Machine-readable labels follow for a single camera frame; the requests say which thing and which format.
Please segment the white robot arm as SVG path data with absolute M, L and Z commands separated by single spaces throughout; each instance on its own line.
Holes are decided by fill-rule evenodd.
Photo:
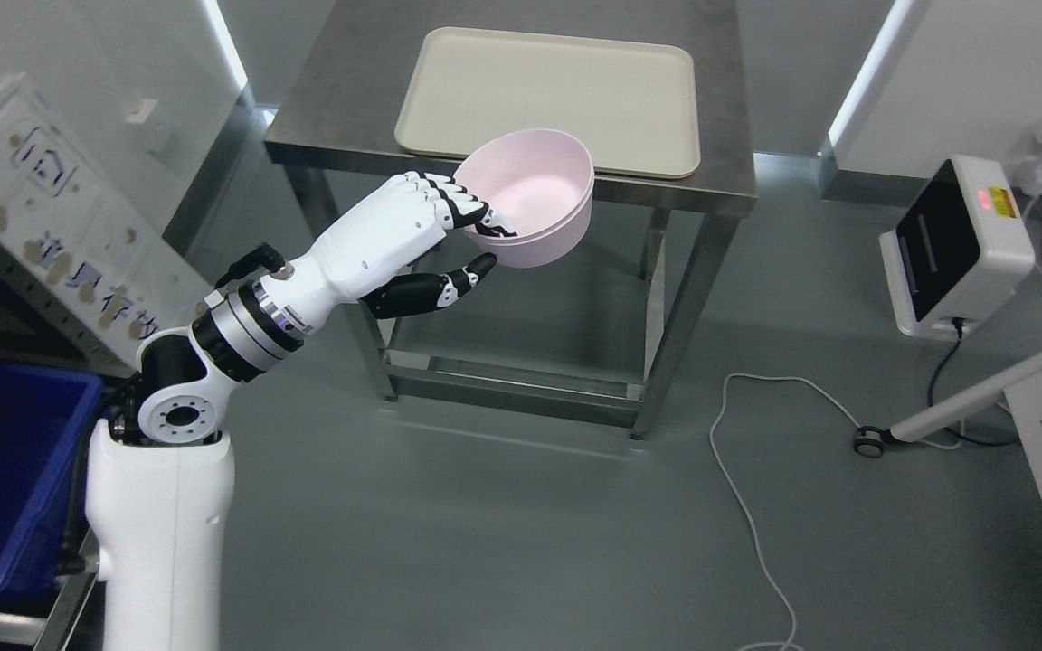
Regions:
M 86 516 L 99 543 L 107 650 L 218 650 L 226 518 L 235 483 L 223 421 L 237 389 L 371 287 L 368 259 L 305 255 L 232 291 L 139 349 L 127 412 L 90 436 Z

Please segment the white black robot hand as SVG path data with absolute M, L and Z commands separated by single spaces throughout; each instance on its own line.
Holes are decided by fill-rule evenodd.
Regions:
M 438 312 L 465 297 L 495 267 L 481 254 L 455 270 L 410 273 L 402 268 L 445 240 L 474 227 L 488 237 L 516 236 L 503 212 L 443 175 L 393 175 L 314 240 L 305 255 L 290 262 L 286 278 L 268 275 L 260 284 L 274 305 L 303 330 L 315 331 L 336 306 L 361 302 L 379 320 Z

